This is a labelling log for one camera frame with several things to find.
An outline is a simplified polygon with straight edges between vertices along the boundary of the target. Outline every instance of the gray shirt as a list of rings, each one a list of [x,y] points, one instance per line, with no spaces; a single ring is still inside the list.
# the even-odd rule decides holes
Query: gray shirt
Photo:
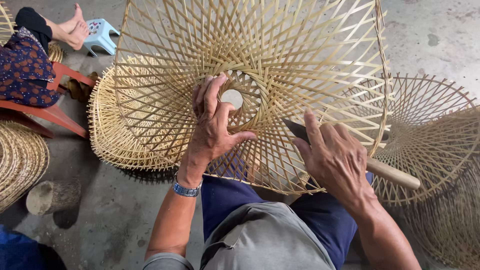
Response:
[[[252,203],[230,213],[205,242],[200,268],[335,270],[308,226],[284,203]],[[193,270],[184,257],[158,253],[144,270]]]

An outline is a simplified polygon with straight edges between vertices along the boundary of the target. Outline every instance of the wooden knife handle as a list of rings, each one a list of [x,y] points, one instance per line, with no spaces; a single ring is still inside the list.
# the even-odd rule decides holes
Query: wooden knife handle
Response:
[[[367,170],[391,181],[392,183],[412,190],[420,187],[420,180],[418,180],[418,178],[370,157],[367,159]]]

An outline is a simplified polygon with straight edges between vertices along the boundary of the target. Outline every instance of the bare foot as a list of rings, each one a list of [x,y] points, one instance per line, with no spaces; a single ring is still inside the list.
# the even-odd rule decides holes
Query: bare foot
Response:
[[[74,50],[78,50],[84,44],[84,40],[88,37],[87,23],[84,21],[78,21],[75,29],[69,35],[68,45]]]
[[[78,3],[75,3],[75,14],[73,15],[72,19],[59,24],[60,28],[63,29],[67,33],[71,33],[77,25],[77,22],[84,22],[84,16],[82,14],[82,9]]]

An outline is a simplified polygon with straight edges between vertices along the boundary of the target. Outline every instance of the metal watch strap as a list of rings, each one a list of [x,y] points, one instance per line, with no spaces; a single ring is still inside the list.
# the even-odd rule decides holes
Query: metal watch strap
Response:
[[[177,173],[175,173],[175,175],[173,176],[173,185],[172,185],[172,189],[175,193],[177,193],[178,195],[182,195],[182,196],[185,196],[185,197],[197,197],[198,194],[200,193],[200,187],[202,187],[202,182],[204,181],[203,177],[202,177],[202,180],[200,181],[200,185],[198,185],[198,187],[196,188],[187,188],[187,187],[184,187],[182,185],[180,185],[177,181]]]

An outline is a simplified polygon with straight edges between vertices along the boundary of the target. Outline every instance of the knife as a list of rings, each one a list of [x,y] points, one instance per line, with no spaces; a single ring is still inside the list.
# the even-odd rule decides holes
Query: knife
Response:
[[[283,123],[287,125],[287,128],[297,137],[306,141],[311,145],[310,140],[307,135],[307,128],[301,124],[292,122],[288,119],[282,118]],[[388,166],[387,164],[374,160],[371,157],[367,157],[367,170],[383,177],[386,180],[391,181],[394,184],[416,190],[420,187],[420,180],[418,178],[411,176],[408,173],[402,172],[401,170],[395,169],[394,167]]]

